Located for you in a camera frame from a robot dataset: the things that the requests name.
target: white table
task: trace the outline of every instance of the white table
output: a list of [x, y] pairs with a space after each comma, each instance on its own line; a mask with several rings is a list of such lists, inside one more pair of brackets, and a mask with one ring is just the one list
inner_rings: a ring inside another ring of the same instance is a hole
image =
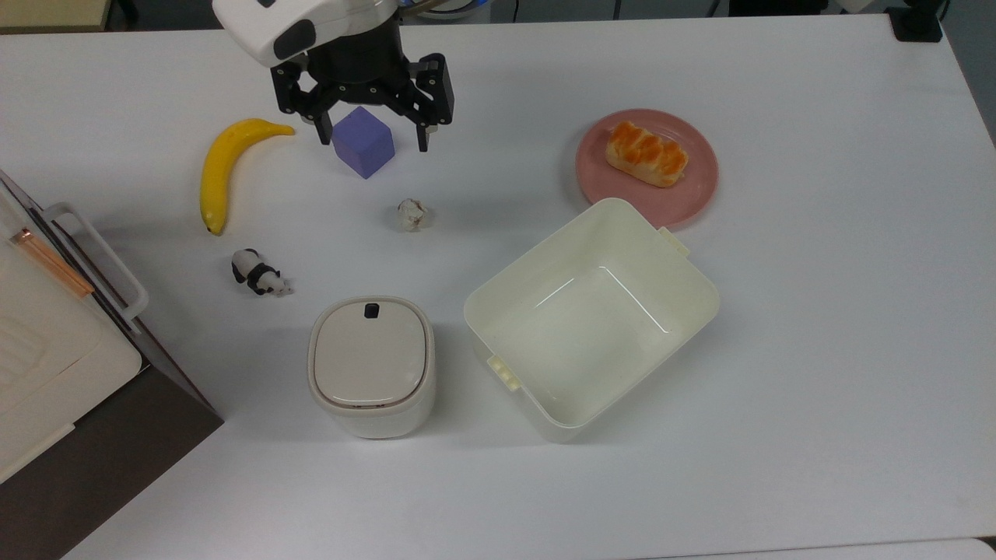
[[[223, 32], [0, 37], [0, 165], [91, 217], [226, 424], [70, 557], [634, 558], [996, 534], [996, 151], [946, 42], [884, 16], [447, 26], [455, 122], [363, 181]], [[630, 53], [642, 46], [647, 55]], [[474, 358], [466, 296], [587, 204], [587, 126], [681, 116], [721, 184], [676, 232], [718, 317], [577, 440], [545, 443]], [[348, 108], [336, 108], [333, 122]], [[204, 231], [203, 155], [246, 153]], [[435, 211], [402, 233], [406, 197]], [[296, 281], [232, 281], [254, 247]], [[411, 437], [346, 435], [305, 383], [313, 321], [393, 294], [435, 326]]]
[[996, 553], [978, 540], [902, 542], [708, 556], [674, 560], [992, 560]]

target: white canister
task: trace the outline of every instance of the white canister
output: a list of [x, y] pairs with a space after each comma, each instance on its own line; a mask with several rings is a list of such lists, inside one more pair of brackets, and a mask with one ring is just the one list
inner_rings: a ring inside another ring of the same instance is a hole
[[353, 435], [386, 438], [419, 427], [435, 401], [435, 343], [418, 307], [361, 297], [329, 307], [308, 351], [315, 401]]

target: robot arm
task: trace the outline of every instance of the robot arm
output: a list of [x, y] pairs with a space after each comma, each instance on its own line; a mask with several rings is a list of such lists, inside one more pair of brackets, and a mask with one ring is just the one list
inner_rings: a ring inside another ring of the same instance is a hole
[[[453, 117], [453, 91], [440, 54], [410, 63], [401, 51], [395, 0], [214, 0], [235, 41], [271, 69], [277, 104], [332, 141], [337, 102], [385, 105], [415, 123], [418, 147]], [[316, 82], [305, 92], [307, 72]]]

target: canister lid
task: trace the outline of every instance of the canister lid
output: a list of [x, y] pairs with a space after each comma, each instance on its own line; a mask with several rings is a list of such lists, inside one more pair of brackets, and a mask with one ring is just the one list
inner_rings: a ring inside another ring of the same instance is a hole
[[393, 405], [411, 395], [425, 375], [425, 328], [405, 305], [347, 303], [315, 328], [315, 383], [337, 405]]

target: container handle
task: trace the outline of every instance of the container handle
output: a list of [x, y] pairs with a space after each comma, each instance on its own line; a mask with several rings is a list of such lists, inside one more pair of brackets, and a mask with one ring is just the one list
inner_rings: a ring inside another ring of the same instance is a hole
[[681, 244], [681, 241], [678, 241], [678, 238], [675, 237], [673, 233], [671, 233], [670, 231], [667, 231], [666, 227], [661, 227], [661, 228], [657, 229], [657, 231], [661, 235], [663, 235], [664, 239], [666, 239], [667, 242], [670, 243], [671, 246], [674, 247], [678, 251], [679, 255], [681, 255], [683, 257], [687, 257], [688, 253], [691, 252], [691, 251], [688, 250], [688, 247], [685, 247], [683, 244]]
[[145, 306], [148, 305], [148, 292], [145, 291], [144, 286], [138, 283], [138, 280], [133, 274], [131, 274], [131, 271], [127, 269], [122, 260], [115, 254], [114, 250], [111, 249], [111, 246], [104, 241], [104, 238], [97, 232], [97, 229], [94, 228], [92, 223], [90, 223], [90, 220], [80, 215], [72, 204], [69, 202], [59, 202], [57, 204], [53, 204], [42, 212], [42, 217], [50, 222], [55, 222], [56, 218], [59, 218], [65, 214], [73, 214], [73, 217], [75, 217], [80, 224], [83, 225], [83, 228], [87, 230], [87, 233], [89, 233], [90, 236], [94, 238], [94, 241], [100, 245], [101, 249], [108, 254], [111, 262], [115, 263], [115, 266], [121, 270], [124, 279], [131, 284], [132, 288], [134, 288], [136, 295], [135, 300], [121, 309], [123, 317], [129, 321], [134, 319], [145, 309]]
[[508, 369], [508, 366], [502, 362], [501, 358], [498, 358], [497, 356], [488, 358], [488, 366], [494, 370], [495, 374], [498, 375], [498, 379], [505, 384], [505, 387], [507, 387], [509, 391], [517, 391], [520, 387], [522, 387], [522, 383], [519, 382], [519, 378], [515, 377], [515, 374], [512, 373], [512, 370]]

